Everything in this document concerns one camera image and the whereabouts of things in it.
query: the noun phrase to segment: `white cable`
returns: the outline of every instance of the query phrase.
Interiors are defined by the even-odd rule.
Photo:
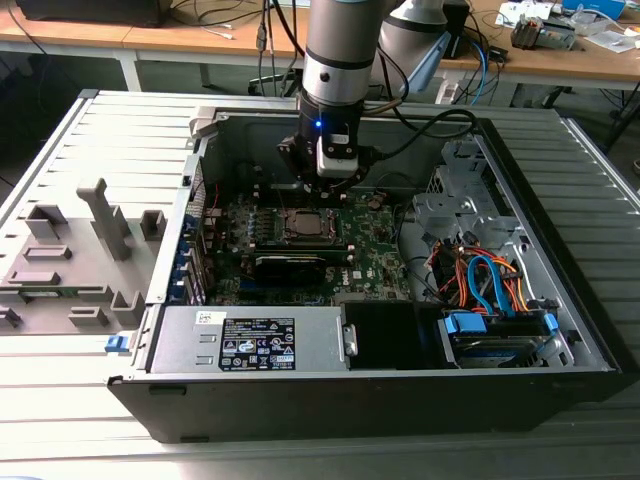
[[[582,10],[576,10],[576,13],[580,13],[580,12],[586,12],[586,13],[595,13],[596,15],[606,18],[607,20],[609,20],[611,23],[613,23],[616,27],[618,27],[620,30],[622,30],[623,32],[626,30],[625,27],[623,27],[622,25],[620,25],[618,22],[616,22],[613,18],[611,18],[609,15],[606,15],[598,10],[592,10],[591,8],[583,8]]]
[[[215,30],[210,30],[207,27],[201,27],[205,32],[209,32],[212,33],[214,35],[218,35],[222,38],[226,38],[227,40],[233,40],[233,35],[231,35],[230,33],[222,33],[222,32],[216,32]]]

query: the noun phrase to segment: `sticker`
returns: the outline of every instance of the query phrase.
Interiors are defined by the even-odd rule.
[[[293,318],[225,318],[221,323],[222,371],[295,370]]]
[[[58,292],[22,292],[20,295],[23,297],[37,298],[37,297],[51,297],[58,298],[60,294]]]
[[[227,312],[211,312],[199,310],[196,312],[196,325],[222,325]]]

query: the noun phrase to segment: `side panel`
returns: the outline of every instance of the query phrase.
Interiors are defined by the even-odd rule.
[[[626,385],[577,373],[108,387],[154,439],[177,443],[530,430]]]

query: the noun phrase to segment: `electronic equipment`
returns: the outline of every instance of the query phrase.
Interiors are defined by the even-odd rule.
[[[575,41],[575,29],[562,20],[523,15],[511,32],[511,45],[523,50],[536,47],[571,50]]]
[[[470,7],[466,0],[445,0],[442,4],[442,11],[447,17],[447,32],[451,34],[444,58],[458,58],[467,50],[461,42],[461,37],[469,10]]]
[[[122,23],[158,27],[173,0],[16,0],[29,20]]]
[[[489,122],[315,199],[268,154],[293,121],[273,105],[216,109],[165,230],[134,363],[108,382],[154,438],[526,430],[633,381]],[[364,117],[360,134],[388,149],[403,128]],[[215,208],[181,215],[198,211],[199,165]]]

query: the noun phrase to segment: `metal bracket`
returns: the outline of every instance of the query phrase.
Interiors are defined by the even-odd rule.
[[[358,355],[358,336],[355,325],[344,325],[342,327],[342,337],[344,338],[344,353],[347,357]]]
[[[189,119],[189,131],[191,138],[197,139],[211,135],[216,130],[216,107],[195,107],[193,115]]]

